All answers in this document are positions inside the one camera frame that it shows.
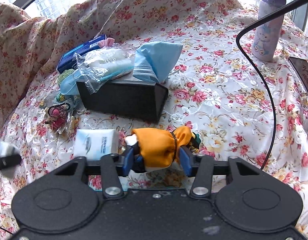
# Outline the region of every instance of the blue box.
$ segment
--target blue box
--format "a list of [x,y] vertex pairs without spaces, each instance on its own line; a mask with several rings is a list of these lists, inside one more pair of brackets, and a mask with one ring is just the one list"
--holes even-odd
[[65,53],[58,65],[57,65],[57,71],[62,74],[65,70],[67,69],[77,69],[76,66],[76,58],[73,58],[73,55],[75,52],[77,52],[79,55],[83,56],[85,55],[87,52],[95,50],[95,49],[99,49],[99,46],[97,45],[97,43],[99,41],[105,40],[107,37],[105,34],[92,39],[84,44],[79,45],[78,47],[76,47],[75,49],[72,49],[71,51]]

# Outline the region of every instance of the keychain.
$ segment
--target keychain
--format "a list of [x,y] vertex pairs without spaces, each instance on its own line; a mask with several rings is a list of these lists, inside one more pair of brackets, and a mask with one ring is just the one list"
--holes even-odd
[[53,130],[59,129],[65,123],[70,108],[71,106],[69,103],[51,106],[47,110],[47,114],[51,121],[46,121],[45,124],[51,124]]

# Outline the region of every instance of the plastic bag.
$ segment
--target plastic bag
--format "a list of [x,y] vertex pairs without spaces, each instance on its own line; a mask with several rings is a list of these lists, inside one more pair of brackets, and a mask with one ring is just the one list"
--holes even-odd
[[80,80],[85,82],[89,93],[96,93],[108,80],[130,73],[134,69],[135,50],[129,44],[114,44],[92,50],[84,56],[76,53]]

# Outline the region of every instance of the circular pad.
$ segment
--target circular pad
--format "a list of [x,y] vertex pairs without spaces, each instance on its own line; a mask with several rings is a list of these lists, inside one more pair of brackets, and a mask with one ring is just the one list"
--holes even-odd
[[50,176],[19,190],[12,211],[20,225],[39,231],[68,231],[98,206],[94,190],[71,177]]
[[303,207],[301,197],[291,187],[261,175],[233,180],[218,192],[215,204],[226,222],[249,232],[294,225]]
[[254,188],[243,194],[243,202],[251,208],[266,210],[275,208],[280,202],[280,197],[269,189]]

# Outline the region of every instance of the surgical mask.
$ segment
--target surgical mask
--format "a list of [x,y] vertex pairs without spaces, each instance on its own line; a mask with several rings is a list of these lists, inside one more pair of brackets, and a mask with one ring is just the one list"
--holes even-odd
[[181,44],[164,41],[143,44],[135,53],[133,76],[142,81],[163,82],[177,63],[182,48]]

